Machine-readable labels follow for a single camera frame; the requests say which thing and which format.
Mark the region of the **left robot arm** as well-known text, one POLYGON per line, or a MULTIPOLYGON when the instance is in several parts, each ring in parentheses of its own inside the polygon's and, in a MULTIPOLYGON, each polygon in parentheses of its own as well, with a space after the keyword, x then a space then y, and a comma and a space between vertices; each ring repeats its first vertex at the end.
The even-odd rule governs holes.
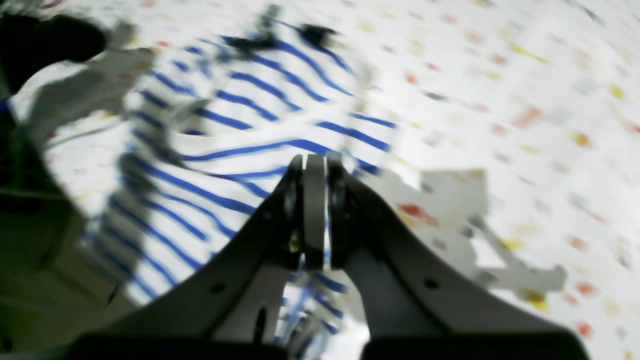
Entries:
POLYGON ((93 23, 58 14, 40 20, 2 14, 1 99, 17 94, 36 73, 60 62, 83 63, 105 51, 108 35, 93 23))

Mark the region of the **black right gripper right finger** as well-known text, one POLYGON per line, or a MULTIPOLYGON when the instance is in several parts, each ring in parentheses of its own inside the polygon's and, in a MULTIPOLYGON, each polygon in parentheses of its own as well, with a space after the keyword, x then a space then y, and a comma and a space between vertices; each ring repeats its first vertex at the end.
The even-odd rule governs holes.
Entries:
POLYGON ((326 159, 331 264, 357 288, 362 360, 587 360, 578 337, 496 298, 428 249, 390 205, 326 159))

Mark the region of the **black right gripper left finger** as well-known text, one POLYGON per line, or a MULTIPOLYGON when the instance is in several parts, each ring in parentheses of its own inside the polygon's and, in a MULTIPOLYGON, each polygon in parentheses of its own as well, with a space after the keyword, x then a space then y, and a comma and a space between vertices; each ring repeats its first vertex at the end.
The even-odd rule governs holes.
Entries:
POLYGON ((275 339, 302 255, 324 262, 325 158, 294 157, 218 255, 153 303, 75 343, 77 360, 294 360, 275 339))

